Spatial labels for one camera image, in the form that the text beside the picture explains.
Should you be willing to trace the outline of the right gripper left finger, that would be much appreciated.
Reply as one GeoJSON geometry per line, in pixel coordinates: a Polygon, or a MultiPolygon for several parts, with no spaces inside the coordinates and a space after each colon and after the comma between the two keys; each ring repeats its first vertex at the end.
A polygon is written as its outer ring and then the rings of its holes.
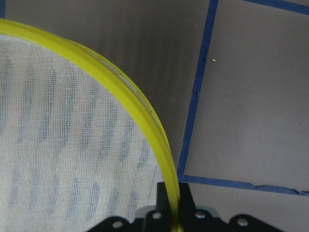
{"type": "Polygon", "coordinates": [[[165,183],[158,182],[156,188],[156,209],[163,212],[171,212],[165,183]]]}

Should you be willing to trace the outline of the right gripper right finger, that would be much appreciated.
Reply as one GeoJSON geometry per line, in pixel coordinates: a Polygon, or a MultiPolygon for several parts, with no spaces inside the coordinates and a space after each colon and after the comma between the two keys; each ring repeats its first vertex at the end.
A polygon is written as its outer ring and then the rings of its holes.
{"type": "Polygon", "coordinates": [[[179,215],[181,218],[193,218],[196,212],[196,205],[188,183],[180,183],[179,215]]]}

